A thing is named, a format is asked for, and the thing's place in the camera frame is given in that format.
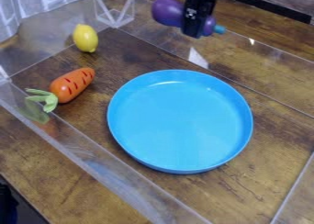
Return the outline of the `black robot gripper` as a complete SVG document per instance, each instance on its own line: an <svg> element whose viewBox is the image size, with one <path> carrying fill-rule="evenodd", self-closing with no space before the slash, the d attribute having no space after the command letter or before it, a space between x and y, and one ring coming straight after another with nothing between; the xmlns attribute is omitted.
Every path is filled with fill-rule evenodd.
<svg viewBox="0 0 314 224"><path fill-rule="evenodd" d="M183 9L182 32L198 39L215 31L217 20L213 16L217 0L186 0Z"/></svg>

